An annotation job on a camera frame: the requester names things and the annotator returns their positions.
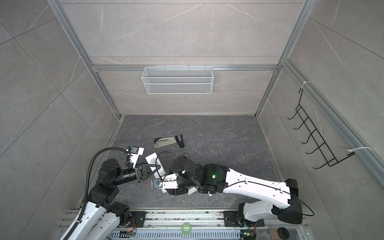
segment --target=dark gray floor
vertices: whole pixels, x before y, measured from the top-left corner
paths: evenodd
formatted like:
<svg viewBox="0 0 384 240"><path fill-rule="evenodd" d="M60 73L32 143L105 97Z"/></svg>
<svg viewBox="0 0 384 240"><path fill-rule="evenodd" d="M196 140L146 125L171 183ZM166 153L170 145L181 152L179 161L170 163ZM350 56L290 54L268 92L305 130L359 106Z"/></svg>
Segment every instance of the dark gray floor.
<svg viewBox="0 0 384 240"><path fill-rule="evenodd" d="M183 134L185 148L175 144L154 148L154 139ZM144 148L139 162L154 152L170 151L184 155L199 164L216 163L253 177L278 180L267 152L260 127L253 116L125 116L114 147ZM125 167L125 157L111 153ZM164 153L159 157L167 171L174 157ZM237 208L239 203L255 200L237 194L207 194L172 196L151 188L148 179L119 186L116 201L131 208Z"/></svg>

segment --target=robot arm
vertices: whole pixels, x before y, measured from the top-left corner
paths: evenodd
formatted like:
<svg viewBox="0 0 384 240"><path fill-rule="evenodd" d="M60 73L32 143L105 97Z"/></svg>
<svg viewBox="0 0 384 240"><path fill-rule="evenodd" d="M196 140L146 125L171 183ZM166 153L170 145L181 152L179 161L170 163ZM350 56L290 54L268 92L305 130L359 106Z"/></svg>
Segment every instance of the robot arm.
<svg viewBox="0 0 384 240"><path fill-rule="evenodd" d="M124 169L116 159L103 162L96 185L90 190L87 203L83 206L83 216L77 216L61 240L104 240L117 226L124 227L132 222L129 206L113 200L119 193L118 185L135 180L141 182L161 168L161 165L136 163L143 150L138 147L123 150L128 156L131 155L127 159L127 168ZM262 200L242 203L237 215L230 216L240 227L273 216L288 223L302 222L301 203L295 198L298 197L298 187L294 179L285 182L266 181L218 164L202 166L180 156L172 163L165 176L152 180L152 188L166 189L171 195L188 193L191 188L202 194L235 193ZM99 218L102 221L94 227Z"/></svg>
<svg viewBox="0 0 384 240"><path fill-rule="evenodd" d="M170 169L171 175L162 179L154 179L152 187L165 188L171 195L188 192L196 188L199 193L241 194L262 201L245 203L237 219L255 222L264 217L275 217L283 222L301 224L303 215L301 203L297 199L297 181L288 179L285 182L272 182L239 173L226 166L207 164L201 166L186 158L178 157Z"/></svg>

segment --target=cable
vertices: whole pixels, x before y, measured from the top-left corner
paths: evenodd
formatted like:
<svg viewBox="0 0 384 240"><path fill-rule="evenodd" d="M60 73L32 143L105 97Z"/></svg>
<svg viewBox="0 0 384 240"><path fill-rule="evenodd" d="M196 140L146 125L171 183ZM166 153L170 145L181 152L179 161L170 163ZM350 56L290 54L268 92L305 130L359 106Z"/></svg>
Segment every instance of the cable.
<svg viewBox="0 0 384 240"><path fill-rule="evenodd" d="M130 158L131 158L131 146L128 146L128 149L127 149L127 159L125 161L125 165L127 166L127 168L130 168L131 165L129 164L130 163Z"/></svg>
<svg viewBox="0 0 384 240"><path fill-rule="evenodd" d="M136 233L137 233L137 227L136 227L136 221L135 221L135 218L133 218L133 224L134 224L133 228L136 229L136 232L135 232L135 235L136 235Z"/></svg>
<svg viewBox="0 0 384 240"><path fill-rule="evenodd" d="M160 156L162 153L165 153L165 152L172 154L172 155L176 158L177 162L179 162L179 160L177 159L177 157L176 157L173 153L168 152L168 151L162 151L162 152L159 153L158 156L156 157L155 164L157 163L157 160L159 159L159 156ZM156 172L157 172L157 174L159 175L159 178L161 179L159 170L158 170L157 168L156 168Z"/></svg>
<svg viewBox="0 0 384 240"><path fill-rule="evenodd" d="M264 186L264 187L269 187L269 188L275 189L275 190L277 190L277 191L281 191L281 190L278 189L278 188L271 187L271 186L268 186L268 185L265 185L265 184L261 184L261 183L258 183L258 182L239 181L239 182L235 182L235 183L233 183L233 184L231 184L231 185L228 185L228 186L226 186L226 187L223 187L222 189L219 189L219 190L217 190L217 191L214 191L214 192L212 192L211 194L216 193L216 192L218 192L218 191L221 191L221 190L223 190L223 189L225 189L225 188L231 187L231 186L233 186L233 185L235 185L235 184L242 183L242 182L255 183L255 184L258 184L258 185L261 185L261 186ZM313 211L308 205L306 205L305 202L301 201L298 197L296 197L296 196L290 194L289 192L286 192L286 191L281 191L281 192L285 192L286 194L289 194L289 195L291 195L292 197L296 198L297 200L299 200L302 204L304 204L304 205L305 205L305 206L312 212L312 215L303 214L304 216L309 216L309 217L314 216L314 211Z"/></svg>
<svg viewBox="0 0 384 240"><path fill-rule="evenodd" d="M105 151L109 151L109 150L119 150L119 151L122 151L124 152L126 155L127 155L127 158L129 158L128 156L128 152L125 151L124 149L122 148L119 148L119 147L108 147L108 148L104 148L100 151L98 151L95 156L93 156L90 164L89 164L89 167L88 167L88 172L87 172L87 178L86 178L86 182L85 182L85 191L84 191L84 199L83 199L83 207L81 208L80 210L80 213L79 213L79 217L77 218L77 222L75 222L73 224L73 226L71 227L71 229L68 231L67 235L65 235L65 237L63 238L63 240L68 240L68 238L71 236L71 234L73 233L73 231L75 230L75 228L77 227L77 225L80 223L81 221L81 218L83 217L84 215L84 211L85 211L85 207L87 205L87 197L88 197L88 190L89 190L89 180L91 178L91 171L92 171L92 166L93 166L93 163L95 162L96 158L103 152Z"/></svg>
<svg viewBox="0 0 384 240"><path fill-rule="evenodd" d="M166 178L166 176L168 175L168 173L170 172L170 169L168 170L168 172L164 175L163 179L161 180L161 182L164 182L164 179Z"/></svg>

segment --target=gray tile wall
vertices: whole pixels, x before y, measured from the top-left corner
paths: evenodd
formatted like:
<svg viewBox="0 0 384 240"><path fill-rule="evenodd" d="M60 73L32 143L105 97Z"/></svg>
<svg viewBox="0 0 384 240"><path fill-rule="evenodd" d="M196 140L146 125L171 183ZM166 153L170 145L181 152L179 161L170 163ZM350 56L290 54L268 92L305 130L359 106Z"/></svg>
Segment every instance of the gray tile wall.
<svg viewBox="0 0 384 240"><path fill-rule="evenodd" d="M379 0L318 0L290 55L382 159L383 7ZM306 219L315 239L381 239L383 188L356 156L332 167L313 168L325 163L323 156L319 150L305 154L315 150L315 142L311 138L302 144L308 131L303 126L293 129L302 123L298 116L288 120L295 113L299 89L283 70L260 121L283 176L300 179L301 198L314 207L316 215ZM305 93L301 103L336 158L346 157L349 146ZM322 143L318 135L315 138Z"/></svg>
<svg viewBox="0 0 384 240"><path fill-rule="evenodd" d="M212 94L147 94L142 72L100 72L121 114L255 113L270 71L216 71Z"/></svg>
<svg viewBox="0 0 384 240"><path fill-rule="evenodd" d="M92 60L276 64L302 1L63 1Z"/></svg>
<svg viewBox="0 0 384 240"><path fill-rule="evenodd" d="M290 59L384 159L384 1L317 1Z"/></svg>
<svg viewBox="0 0 384 240"><path fill-rule="evenodd" d="M298 115L288 119L295 114L299 89L296 80L283 70L260 122L283 177L298 180L299 197L315 212L314 217L305 217L314 238L380 239L383 234L383 188L357 156L332 167L313 169L323 165L324 158L319 150L310 155L305 153L315 150L316 144L312 138L307 144L301 143L307 140L309 132L304 126L293 129L302 123ZM305 93L301 105L336 158L346 157L349 146ZM306 123L314 129L310 121ZM320 136L316 135L315 139L322 143ZM323 147L322 150L328 157L330 153ZM310 213L306 207L303 211Z"/></svg>
<svg viewBox="0 0 384 240"><path fill-rule="evenodd" d="M93 64L276 64L302 1L63 0ZM122 114L254 114L271 72L215 72L209 95L148 95L101 72Z"/></svg>
<svg viewBox="0 0 384 240"><path fill-rule="evenodd" d="M0 3L0 238L57 239L116 119L45 0Z"/></svg>

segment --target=white wire basket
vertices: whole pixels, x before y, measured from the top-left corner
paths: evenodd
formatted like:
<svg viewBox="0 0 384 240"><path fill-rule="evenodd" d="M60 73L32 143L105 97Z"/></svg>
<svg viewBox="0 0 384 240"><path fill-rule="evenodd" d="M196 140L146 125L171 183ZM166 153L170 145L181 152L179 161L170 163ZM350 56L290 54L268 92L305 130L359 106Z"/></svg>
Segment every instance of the white wire basket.
<svg viewBox="0 0 384 240"><path fill-rule="evenodd" d="M148 94L212 93L211 67L146 67L141 76Z"/></svg>

